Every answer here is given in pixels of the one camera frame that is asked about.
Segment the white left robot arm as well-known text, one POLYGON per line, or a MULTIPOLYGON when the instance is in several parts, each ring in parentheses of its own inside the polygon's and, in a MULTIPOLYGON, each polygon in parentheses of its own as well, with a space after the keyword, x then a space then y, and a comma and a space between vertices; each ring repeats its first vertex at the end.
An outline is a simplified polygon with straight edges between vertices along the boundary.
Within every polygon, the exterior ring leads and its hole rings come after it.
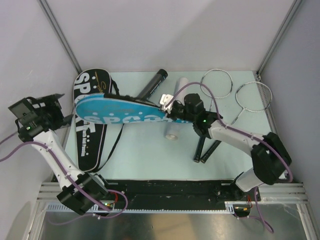
POLYGON ((79 215, 94 205, 107 212, 101 201, 111 194, 111 187, 98 177, 77 168, 56 134, 56 130, 71 124, 73 115, 64 116, 59 93, 34 98, 25 97, 9 106, 16 117, 17 133, 23 145, 31 145, 46 160, 57 178, 61 192, 57 199, 79 215))

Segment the black shuttlecock tube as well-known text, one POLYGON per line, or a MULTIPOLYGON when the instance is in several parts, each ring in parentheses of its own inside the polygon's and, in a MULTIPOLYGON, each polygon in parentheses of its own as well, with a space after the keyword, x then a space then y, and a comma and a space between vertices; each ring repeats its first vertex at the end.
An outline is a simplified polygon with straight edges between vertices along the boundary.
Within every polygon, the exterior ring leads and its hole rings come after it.
POLYGON ((168 73, 166 70, 158 70, 158 72, 152 77, 143 90, 137 95, 137 98, 148 100, 167 77, 168 73))

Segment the black sport racket cover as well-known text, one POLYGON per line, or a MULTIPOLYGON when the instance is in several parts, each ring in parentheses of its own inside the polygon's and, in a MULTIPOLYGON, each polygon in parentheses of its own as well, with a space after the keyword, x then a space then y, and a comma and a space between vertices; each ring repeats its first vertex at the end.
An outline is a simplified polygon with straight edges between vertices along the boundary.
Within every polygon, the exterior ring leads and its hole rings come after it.
MULTIPOLYGON (((73 103, 82 98, 99 93, 119 95, 119 88, 109 72, 103 68, 90 68, 81 72, 73 84, 73 103)), ((107 133, 107 126, 82 120, 77 114, 75 119, 77 163, 83 172, 96 173, 100 166, 107 133)))

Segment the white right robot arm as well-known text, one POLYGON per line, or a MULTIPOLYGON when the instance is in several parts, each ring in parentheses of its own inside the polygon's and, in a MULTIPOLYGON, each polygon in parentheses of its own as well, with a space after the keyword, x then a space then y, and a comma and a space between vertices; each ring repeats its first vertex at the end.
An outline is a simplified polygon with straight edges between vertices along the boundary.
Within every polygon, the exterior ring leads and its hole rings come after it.
POLYGON ((288 181, 292 181, 289 168, 292 160, 277 134, 248 132, 225 123, 218 111, 205 110, 197 93, 187 94, 183 103, 176 98, 177 95, 161 96, 160 109, 168 118, 191 122, 200 137, 227 143, 251 157, 252 168, 233 181, 231 194, 234 199, 243 200, 251 189, 261 184, 273 185, 284 172, 288 173, 288 181))

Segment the blue sport racket cover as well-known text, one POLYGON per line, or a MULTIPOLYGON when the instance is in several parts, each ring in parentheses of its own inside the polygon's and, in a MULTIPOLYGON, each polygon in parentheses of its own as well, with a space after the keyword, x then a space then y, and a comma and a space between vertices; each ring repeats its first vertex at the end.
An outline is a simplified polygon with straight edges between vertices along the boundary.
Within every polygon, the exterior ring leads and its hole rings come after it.
POLYGON ((188 121, 172 120, 166 117, 161 107, 151 101, 131 97, 96 93, 83 97, 75 104, 76 115, 84 121, 96 124, 133 124, 175 122, 187 124, 188 121))

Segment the white shuttlecock tube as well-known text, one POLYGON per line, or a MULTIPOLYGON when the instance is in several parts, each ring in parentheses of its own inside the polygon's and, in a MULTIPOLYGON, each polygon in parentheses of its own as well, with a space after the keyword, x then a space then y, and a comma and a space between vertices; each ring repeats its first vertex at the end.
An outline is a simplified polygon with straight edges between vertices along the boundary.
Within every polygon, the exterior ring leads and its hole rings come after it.
MULTIPOLYGON (((183 86, 187 85, 188 83, 189 83, 189 80, 186 77, 180 77, 176 81, 176 85, 175 85, 175 89, 174 89, 173 94, 175 95, 183 86)), ((173 113, 173 116, 176 117, 177 119, 178 119, 178 108, 181 105, 184 105, 184 97, 186 94, 187 94, 187 89, 185 88, 176 97, 176 99, 175 99, 176 102, 173 102, 173 106, 175 107, 175 110, 173 110, 172 113, 173 113)), ((178 123, 178 120, 168 122, 166 124, 164 136, 168 140, 175 141, 179 137, 180 129, 181 129, 181 127, 178 123)))

